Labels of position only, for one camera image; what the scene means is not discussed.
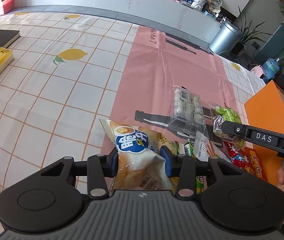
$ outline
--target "black circular joint cover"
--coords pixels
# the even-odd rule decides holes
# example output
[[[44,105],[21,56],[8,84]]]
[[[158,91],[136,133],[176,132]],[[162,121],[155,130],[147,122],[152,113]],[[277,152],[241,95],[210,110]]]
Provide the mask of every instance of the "black circular joint cover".
[[[263,234],[284,220],[284,193],[250,174],[223,176],[201,197],[204,213],[238,233]]]
[[[37,177],[0,194],[0,221],[24,233],[56,230],[73,221],[83,209],[81,193],[58,177]]]

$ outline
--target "pink tablecloth section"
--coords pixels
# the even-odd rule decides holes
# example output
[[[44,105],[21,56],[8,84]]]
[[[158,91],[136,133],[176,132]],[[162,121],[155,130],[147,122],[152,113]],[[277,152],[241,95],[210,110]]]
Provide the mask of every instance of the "pink tablecloth section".
[[[172,41],[187,49],[172,45]],[[151,128],[163,133],[168,140],[185,142],[167,127],[174,98],[172,86],[183,86],[198,94],[203,106],[211,102],[238,111],[233,85],[217,55],[141,26],[125,65],[110,118]],[[105,139],[102,152],[107,154],[111,147],[113,145]]]

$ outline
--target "silver trash can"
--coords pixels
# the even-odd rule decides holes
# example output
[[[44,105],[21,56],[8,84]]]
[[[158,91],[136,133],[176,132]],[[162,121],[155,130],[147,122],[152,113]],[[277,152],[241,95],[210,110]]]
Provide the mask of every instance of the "silver trash can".
[[[221,30],[215,35],[209,45],[209,48],[215,54],[223,51],[231,51],[243,36],[242,32],[229,22],[221,23],[220,28]]]

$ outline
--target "red box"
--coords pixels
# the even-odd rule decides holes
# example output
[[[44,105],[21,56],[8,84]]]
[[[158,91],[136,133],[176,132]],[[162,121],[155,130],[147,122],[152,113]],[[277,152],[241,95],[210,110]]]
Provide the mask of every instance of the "red box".
[[[0,1],[0,15],[4,15],[14,8],[14,0]]]

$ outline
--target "white marble surface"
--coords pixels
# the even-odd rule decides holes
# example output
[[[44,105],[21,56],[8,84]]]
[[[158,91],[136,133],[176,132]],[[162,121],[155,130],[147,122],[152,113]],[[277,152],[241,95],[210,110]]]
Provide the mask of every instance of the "white marble surface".
[[[210,43],[220,24],[174,0],[14,0],[14,7],[35,5],[85,6],[126,13],[165,24]]]

